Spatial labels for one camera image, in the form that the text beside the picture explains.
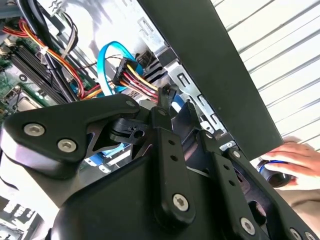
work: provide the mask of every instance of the ram slot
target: ram slot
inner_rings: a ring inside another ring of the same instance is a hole
[[[10,58],[13,65],[15,65],[21,72],[30,78],[40,89],[42,89],[49,97],[51,97],[57,104],[65,104],[66,100],[57,93],[50,85],[48,85],[32,68],[30,68],[25,61],[20,59],[17,55],[12,54]]]
[[[46,81],[50,86],[52,86],[55,89],[59,89],[59,85],[56,83],[56,81],[51,81],[51,75],[47,72],[47,68],[41,64],[40,60],[32,53],[30,50],[20,45],[15,54],[31,66],[34,71],[36,71],[38,74],[40,74],[41,78],[43,78],[44,81]]]

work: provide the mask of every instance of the finger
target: finger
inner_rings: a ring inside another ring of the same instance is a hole
[[[286,163],[268,163],[264,166],[270,171],[292,175],[297,178],[314,177],[315,172],[309,168]]]
[[[277,187],[279,190],[297,190],[299,188],[299,185],[297,183],[297,179],[294,178],[292,179],[287,185],[282,186],[282,187]]]
[[[271,152],[288,152],[300,154],[305,157],[311,157],[314,149],[303,144],[298,144],[296,142],[286,142],[285,144],[273,149]]]
[[[302,156],[298,153],[277,152],[277,151],[268,152],[265,155],[262,155],[261,158],[268,161],[278,160],[278,161],[296,164],[304,167],[311,167],[312,165],[315,164],[315,161],[316,161],[310,157]]]

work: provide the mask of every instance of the black metal arm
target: black metal arm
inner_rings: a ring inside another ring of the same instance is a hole
[[[117,94],[4,122],[4,155],[46,181],[68,181],[84,158],[132,144],[131,163],[63,204],[52,240],[318,239],[239,149],[220,151],[191,103],[171,119],[168,101],[159,102],[147,110]]]

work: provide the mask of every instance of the yellow wire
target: yellow wire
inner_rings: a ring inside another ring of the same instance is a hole
[[[151,84],[148,83],[146,80],[144,80],[142,77],[140,77],[139,74],[137,74],[136,71],[135,71],[129,64],[127,64],[126,66],[127,66],[127,68],[130,70],[130,72],[132,72],[132,74],[133,74],[137,79],[139,79],[139,80],[140,80],[141,82],[143,82],[144,84],[148,85],[148,86],[149,86],[150,88],[152,88],[153,90],[155,90],[155,91],[158,90],[155,86],[151,85]]]
[[[142,91],[139,91],[139,90],[131,87],[130,85],[126,84],[125,82],[120,81],[120,83],[121,83],[123,86],[127,87],[128,89],[131,89],[132,91],[135,91],[135,92],[141,94],[142,96],[145,96],[146,98],[151,99],[151,97],[147,96],[147,95],[144,94]]]
[[[83,98],[83,100],[92,99],[93,97],[97,96],[100,93],[102,93],[102,89],[98,89],[98,90],[94,91],[93,93],[90,93],[88,96]]]

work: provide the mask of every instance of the hand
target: hand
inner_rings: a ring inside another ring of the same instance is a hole
[[[293,179],[280,190],[320,189],[320,153],[311,147],[287,142],[261,156],[264,160],[279,160],[286,163],[268,163],[265,168],[289,174]]]

